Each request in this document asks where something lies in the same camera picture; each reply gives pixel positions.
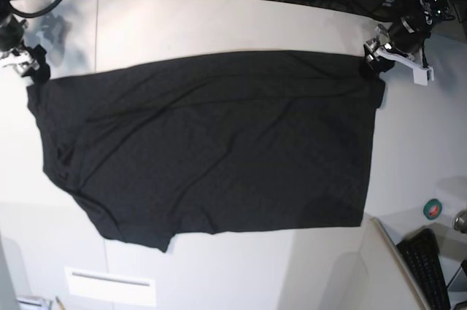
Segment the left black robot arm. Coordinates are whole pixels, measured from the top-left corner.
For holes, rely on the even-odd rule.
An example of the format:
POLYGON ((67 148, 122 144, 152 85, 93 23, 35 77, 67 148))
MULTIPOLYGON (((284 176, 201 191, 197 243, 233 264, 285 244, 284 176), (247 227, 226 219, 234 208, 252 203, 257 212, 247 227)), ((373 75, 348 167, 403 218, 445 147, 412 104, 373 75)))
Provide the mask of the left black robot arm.
POLYGON ((425 54, 425 40, 433 28, 453 20, 448 0, 393 0, 390 25, 379 24, 374 38, 363 45, 368 66, 376 73, 400 63, 412 70, 414 83, 427 85, 434 79, 425 54))

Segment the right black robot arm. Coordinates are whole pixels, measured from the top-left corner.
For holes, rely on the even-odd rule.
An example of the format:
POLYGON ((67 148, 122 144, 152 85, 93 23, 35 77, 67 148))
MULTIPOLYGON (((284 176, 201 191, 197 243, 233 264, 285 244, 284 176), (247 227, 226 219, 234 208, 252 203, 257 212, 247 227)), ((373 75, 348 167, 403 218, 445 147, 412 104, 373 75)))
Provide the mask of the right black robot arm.
POLYGON ((35 47, 26 45, 24 34, 27 20, 52 12, 63 0, 54 0, 36 12, 20 11, 12 5, 12 1, 1 0, 1 68, 12 67, 20 77, 43 84, 50 79, 47 51, 40 44, 35 47))

